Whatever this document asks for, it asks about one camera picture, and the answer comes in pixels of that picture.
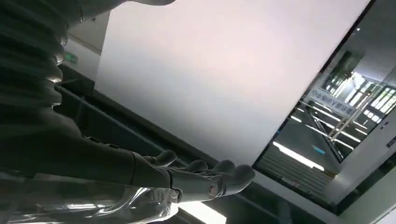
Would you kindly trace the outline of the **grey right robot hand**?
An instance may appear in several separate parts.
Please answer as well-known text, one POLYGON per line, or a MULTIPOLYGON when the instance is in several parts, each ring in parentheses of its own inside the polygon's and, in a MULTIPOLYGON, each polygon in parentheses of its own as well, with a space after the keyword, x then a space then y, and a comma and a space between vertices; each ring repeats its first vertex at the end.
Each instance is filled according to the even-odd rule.
POLYGON ((147 224, 181 203, 245 189, 255 173, 232 161, 176 167, 85 137, 52 108, 0 107, 0 221, 3 224, 147 224))

